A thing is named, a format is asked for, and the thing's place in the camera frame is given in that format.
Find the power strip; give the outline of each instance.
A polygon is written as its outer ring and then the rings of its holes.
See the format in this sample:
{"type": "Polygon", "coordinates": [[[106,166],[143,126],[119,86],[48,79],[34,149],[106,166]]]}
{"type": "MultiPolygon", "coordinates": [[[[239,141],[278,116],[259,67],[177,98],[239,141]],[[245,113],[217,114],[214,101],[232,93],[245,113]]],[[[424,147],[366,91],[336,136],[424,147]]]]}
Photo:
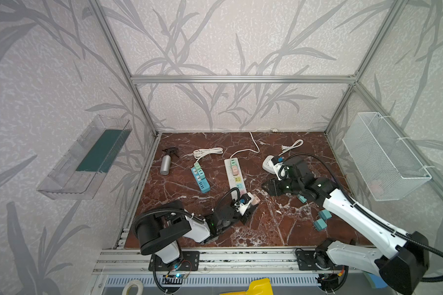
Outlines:
{"type": "Polygon", "coordinates": [[[192,174],[195,177],[195,181],[197,182],[198,186],[200,187],[200,191],[202,193],[206,193],[210,191],[210,185],[208,184],[207,179],[205,178],[205,173],[203,172],[203,170],[200,168],[200,165],[198,165],[198,170],[197,167],[192,167],[191,171],[192,174]]]}
{"type": "MultiPolygon", "coordinates": [[[[237,187],[240,195],[247,193],[246,186],[244,185],[243,174],[239,167],[238,158],[230,158],[225,160],[226,175],[228,176],[229,187],[237,187]]],[[[231,192],[231,198],[236,200],[236,192],[231,192]]]]}

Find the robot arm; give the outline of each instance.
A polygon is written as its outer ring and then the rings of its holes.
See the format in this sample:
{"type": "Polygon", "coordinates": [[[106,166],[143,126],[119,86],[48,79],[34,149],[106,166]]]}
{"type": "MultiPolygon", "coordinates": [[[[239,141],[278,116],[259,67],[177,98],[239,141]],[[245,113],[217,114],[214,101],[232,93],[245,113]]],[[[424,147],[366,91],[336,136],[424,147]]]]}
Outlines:
{"type": "Polygon", "coordinates": [[[165,265],[177,270],[183,262],[183,252],[177,239],[184,236],[200,244],[208,244],[235,225],[249,220],[256,210],[259,198],[250,192],[239,195],[239,189],[233,188],[223,198],[237,192],[229,205],[213,209],[213,212],[200,219],[183,209],[181,201],[151,209],[137,216],[131,225],[131,231],[139,240],[142,255],[156,254],[165,265]]]}
{"type": "MultiPolygon", "coordinates": [[[[348,222],[377,247],[358,247],[328,239],[316,248],[319,264],[331,261],[337,265],[364,270],[380,276],[390,287],[405,295],[412,294],[420,280],[443,281],[443,276],[423,278],[429,268],[429,251],[443,257],[442,252],[428,246],[425,236],[418,232],[408,234],[358,204],[343,193],[333,174],[335,182],[325,177],[315,177],[299,155],[285,162],[273,157],[272,164],[283,162],[282,170],[287,175],[280,176],[277,171],[281,170],[278,168],[275,171],[277,178],[266,181],[263,189],[272,196],[289,192],[316,202],[348,222]]],[[[318,157],[302,155],[317,158],[329,170],[318,157]]]]}

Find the white wire mesh basket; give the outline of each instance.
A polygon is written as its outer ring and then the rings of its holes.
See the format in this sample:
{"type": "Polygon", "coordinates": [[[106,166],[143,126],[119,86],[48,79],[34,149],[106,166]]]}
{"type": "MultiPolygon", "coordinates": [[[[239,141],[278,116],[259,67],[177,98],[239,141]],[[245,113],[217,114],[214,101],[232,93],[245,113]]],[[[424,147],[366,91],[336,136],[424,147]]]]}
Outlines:
{"type": "Polygon", "coordinates": [[[358,113],[343,143],[377,201],[399,200],[431,179],[403,138],[378,112],[358,113]]]}

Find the white power strip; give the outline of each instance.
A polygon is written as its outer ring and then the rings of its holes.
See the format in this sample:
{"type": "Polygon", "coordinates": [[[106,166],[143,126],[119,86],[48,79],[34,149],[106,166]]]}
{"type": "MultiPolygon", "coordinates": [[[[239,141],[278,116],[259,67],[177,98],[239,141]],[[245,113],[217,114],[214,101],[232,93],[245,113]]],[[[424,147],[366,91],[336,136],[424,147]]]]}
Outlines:
{"type": "MultiPolygon", "coordinates": [[[[229,187],[239,188],[240,195],[247,193],[246,186],[244,185],[243,174],[241,173],[241,168],[239,167],[238,158],[230,158],[225,160],[226,175],[228,176],[229,187]]],[[[233,200],[237,199],[236,192],[231,192],[231,198],[233,200]]]]}

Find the yellow object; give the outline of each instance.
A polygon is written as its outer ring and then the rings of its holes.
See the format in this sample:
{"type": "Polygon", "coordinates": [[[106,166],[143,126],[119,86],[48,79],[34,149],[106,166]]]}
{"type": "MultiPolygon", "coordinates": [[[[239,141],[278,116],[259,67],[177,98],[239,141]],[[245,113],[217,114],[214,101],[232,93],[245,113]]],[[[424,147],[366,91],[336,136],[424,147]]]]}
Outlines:
{"type": "Polygon", "coordinates": [[[274,295],[272,292],[271,281],[261,279],[252,281],[249,284],[248,291],[221,293],[220,295],[274,295]]]}

